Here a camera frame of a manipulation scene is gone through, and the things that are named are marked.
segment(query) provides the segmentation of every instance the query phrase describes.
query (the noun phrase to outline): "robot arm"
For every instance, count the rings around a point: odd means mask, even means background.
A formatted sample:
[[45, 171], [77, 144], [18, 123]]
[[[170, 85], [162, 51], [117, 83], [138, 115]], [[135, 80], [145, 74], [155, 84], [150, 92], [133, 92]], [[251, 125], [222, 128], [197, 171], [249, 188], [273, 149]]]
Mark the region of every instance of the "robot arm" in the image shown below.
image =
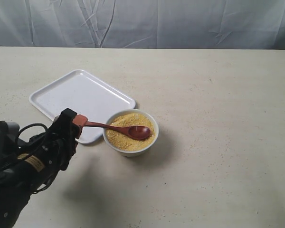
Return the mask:
[[[36, 123], [19, 131], [16, 123], [0, 122], [0, 228], [12, 228], [30, 196], [46, 190], [58, 172], [67, 169], [86, 122], [85, 116], [70, 109], [49, 128]], [[46, 131], [29, 142], [19, 139], [32, 126]]]

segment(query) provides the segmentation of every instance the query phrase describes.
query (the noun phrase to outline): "yellow label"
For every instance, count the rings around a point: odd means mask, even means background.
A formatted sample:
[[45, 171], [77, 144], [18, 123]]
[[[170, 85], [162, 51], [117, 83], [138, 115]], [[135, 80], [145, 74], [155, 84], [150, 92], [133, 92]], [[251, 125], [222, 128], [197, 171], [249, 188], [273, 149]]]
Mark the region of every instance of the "yellow label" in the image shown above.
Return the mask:
[[[18, 156], [18, 159], [22, 159], [22, 158], [24, 158], [27, 155], [28, 155], [28, 153], [23, 153], [23, 154]], [[42, 161], [40, 161], [34, 155], [30, 156], [25, 161], [28, 162], [29, 164], [31, 164], [35, 168], [35, 170], [37, 170], [37, 172], [40, 172], [45, 167], [44, 164], [42, 163]]]

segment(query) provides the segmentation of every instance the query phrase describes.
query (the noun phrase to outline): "white table surface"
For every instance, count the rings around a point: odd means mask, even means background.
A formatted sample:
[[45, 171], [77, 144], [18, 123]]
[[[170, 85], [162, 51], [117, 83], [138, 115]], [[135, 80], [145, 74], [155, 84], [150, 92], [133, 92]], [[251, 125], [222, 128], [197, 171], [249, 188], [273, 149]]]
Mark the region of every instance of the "white table surface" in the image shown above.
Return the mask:
[[74, 69], [132, 96], [160, 137], [131, 159], [79, 145], [16, 228], [285, 228], [285, 51], [0, 47], [0, 120], [49, 126], [29, 95]]

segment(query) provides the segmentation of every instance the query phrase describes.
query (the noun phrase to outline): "cornmeal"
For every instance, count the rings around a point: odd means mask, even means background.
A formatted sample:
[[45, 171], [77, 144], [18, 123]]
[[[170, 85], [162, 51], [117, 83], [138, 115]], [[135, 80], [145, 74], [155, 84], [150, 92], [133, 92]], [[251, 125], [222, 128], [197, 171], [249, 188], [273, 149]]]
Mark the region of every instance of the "cornmeal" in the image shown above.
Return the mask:
[[115, 118], [111, 123], [111, 126], [115, 127], [130, 127], [134, 125], [149, 127], [151, 130], [150, 136], [144, 140], [135, 140], [122, 133], [113, 130], [106, 130], [106, 136], [109, 142], [116, 148], [124, 151], [138, 151], [150, 145], [155, 137], [154, 127], [151, 121], [143, 114], [130, 113], [121, 115]]

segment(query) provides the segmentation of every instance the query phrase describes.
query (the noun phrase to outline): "white bowl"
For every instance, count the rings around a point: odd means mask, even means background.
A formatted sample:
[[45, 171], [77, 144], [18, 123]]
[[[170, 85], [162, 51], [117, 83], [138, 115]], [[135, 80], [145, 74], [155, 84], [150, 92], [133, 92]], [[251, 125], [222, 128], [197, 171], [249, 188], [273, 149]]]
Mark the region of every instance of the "white bowl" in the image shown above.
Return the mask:
[[145, 147], [145, 148], [143, 148], [143, 149], [141, 149], [141, 150], [138, 150], [138, 151], [124, 151], [124, 150], [120, 150], [120, 149], [116, 148], [115, 146], [113, 146], [113, 145], [109, 142], [109, 140], [108, 140], [108, 138], [107, 138], [107, 136], [106, 136], [106, 134], [105, 134], [106, 129], [104, 129], [104, 130], [103, 130], [103, 136], [104, 136], [105, 142], [106, 142], [109, 146], [111, 146], [114, 150], [120, 152], [123, 156], [126, 156], [126, 157], [134, 157], [134, 156], [138, 156], [138, 155], [140, 155], [140, 154], [145, 153], [145, 152], [155, 143], [155, 141], [156, 141], [157, 138], [158, 138], [158, 134], [159, 134], [159, 127], [158, 127], [158, 124], [156, 123], [155, 119], [154, 119], [152, 116], [150, 116], [149, 114], [147, 114], [146, 112], [143, 112], [143, 111], [141, 111], [141, 110], [139, 110], [139, 109], [127, 109], [127, 110], [118, 112], [118, 113], [114, 114], [113, 116], [111, 116], [111, 117], [108, 119], [108, 121], [106, 122], [106, 124], [107, 124], [107, 125], [110, 125], [110, 124], [112, 123], [112, 121], [113, 121], [115, 118], [117, 118], [117, 117], [119, 117], [119, 116], [121, 116], [121, 115], [130, 114], [130, 113], [140, 113], [140, 114], [146, 116], [146, 117], [151, 121], [151, 123], [152, 123], [152, 125], [153, 125], [154, 133], [155, 133], [155, 138], [154, 138], [154, 140], [153, 140], [152, 143], [150, 143], [147, 147]]

